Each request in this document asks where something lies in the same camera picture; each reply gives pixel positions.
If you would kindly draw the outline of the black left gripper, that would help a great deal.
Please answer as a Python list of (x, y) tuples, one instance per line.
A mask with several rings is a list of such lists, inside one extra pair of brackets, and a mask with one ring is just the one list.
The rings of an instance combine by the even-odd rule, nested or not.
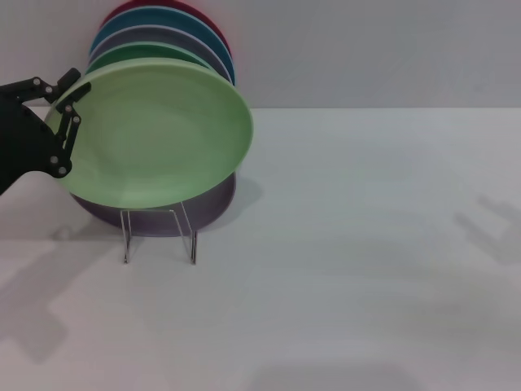
[[(55, 85), (40, 77), (1, 86), (4, 99), (27, 102), (56, 101), (81, 78), (76, 68), (69, 69)], [(72, 149), (81, 125), (81, 116), (73, 104), (91, 91), (89, 82), (67, 94), (55, 106), (60, 115), (58, 131), (50, 128), (29, 108), (17, 101), (1, 102), (1, 193), (21, 176), (39, 171), (64, 178), (72, 170)]]

